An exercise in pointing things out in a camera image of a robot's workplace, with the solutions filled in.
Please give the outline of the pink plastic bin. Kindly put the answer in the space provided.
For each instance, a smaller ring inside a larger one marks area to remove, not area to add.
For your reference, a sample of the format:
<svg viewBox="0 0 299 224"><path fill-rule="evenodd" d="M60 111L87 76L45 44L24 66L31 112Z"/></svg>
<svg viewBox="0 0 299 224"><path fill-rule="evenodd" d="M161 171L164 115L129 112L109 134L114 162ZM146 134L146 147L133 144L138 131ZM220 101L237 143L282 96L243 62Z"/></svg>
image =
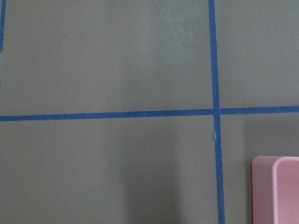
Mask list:
<svg viewBox="0 0 299 224"><path fill-rule="evenodd" d="M252 161L254 224L299 222L299 158L257 156Z"/></svg>

